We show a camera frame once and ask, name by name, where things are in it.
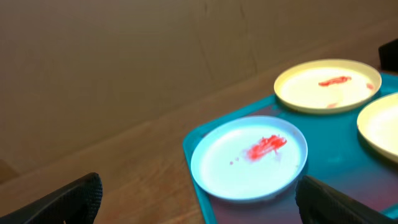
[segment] black box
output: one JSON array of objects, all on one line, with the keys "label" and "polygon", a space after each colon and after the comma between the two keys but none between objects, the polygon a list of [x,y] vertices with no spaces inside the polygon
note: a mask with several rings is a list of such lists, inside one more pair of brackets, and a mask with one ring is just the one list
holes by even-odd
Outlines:
[{"label": "black box", "polygon": [[379,47],[381,70],[398,72],[398,39]]}]

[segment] beige wall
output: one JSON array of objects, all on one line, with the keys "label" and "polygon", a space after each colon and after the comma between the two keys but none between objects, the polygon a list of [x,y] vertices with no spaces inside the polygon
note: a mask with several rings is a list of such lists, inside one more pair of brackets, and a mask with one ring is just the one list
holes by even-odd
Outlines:
[{"label": "beige wall", "polygon": [[396,0],[0,1],[0,164],[27,172],[397,13]]}]

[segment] blue tray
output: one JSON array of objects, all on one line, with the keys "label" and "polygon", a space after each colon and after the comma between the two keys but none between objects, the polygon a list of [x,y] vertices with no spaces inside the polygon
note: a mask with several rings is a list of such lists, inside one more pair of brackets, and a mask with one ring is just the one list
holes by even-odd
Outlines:
[{"label": "blue tray", "polygon": [[[398,91],[398,77],[382,73],[382,87],[373,100]],[[376,154],[358,134],[356,118],[364,107],[317,116],[286,108],[275,95],[195,128],[183,141],[191,170],[193,151],[216,127],[249,115],[276,116],[296,125],[308,142],[303,174],[312,175],[391,218],[398,217],[398,165]],[[206,223],[301,223],[294,187],[271,202],[233,205],[204,192],[193,180]]]}]

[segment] black object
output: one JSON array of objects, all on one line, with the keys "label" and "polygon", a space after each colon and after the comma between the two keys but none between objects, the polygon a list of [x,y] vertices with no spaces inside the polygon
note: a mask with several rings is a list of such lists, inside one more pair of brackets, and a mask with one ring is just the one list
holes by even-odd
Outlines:
[{"label": "black object", "polygon": [[307,175],[297,184],[296,203],[303,224],[396,224],[394,220]]},{"label": "black object", "polygon": [[398,72],[398,39],[379,47],[381,70]]},{"label": "black object", "polygon": [[1,217],[0,224],[92,224],[101,199],[101,179],[98,174],[90,173]]}]

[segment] round plate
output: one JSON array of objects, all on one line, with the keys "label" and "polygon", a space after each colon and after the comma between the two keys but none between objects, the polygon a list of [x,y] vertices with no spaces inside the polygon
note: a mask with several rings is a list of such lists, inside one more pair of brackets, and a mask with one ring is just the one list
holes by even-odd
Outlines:
[{"label": "round plate", "polygon": [[195,148],[192,176],[209,194],[235,202],[275,197],[299,175],[307,142],[293,124],[270,116],[226,123]]},{"label": "round plate", "polygon": [[316,60],[283,72],[274,84],[278,98],[305,113],[352,110],[368,101],[381,86],[380,73],[361,62]]},{"label": "round plate", "polygon": [[370,146],[398,162],[398,93],[382,97],[363,108],[357,125]]}]

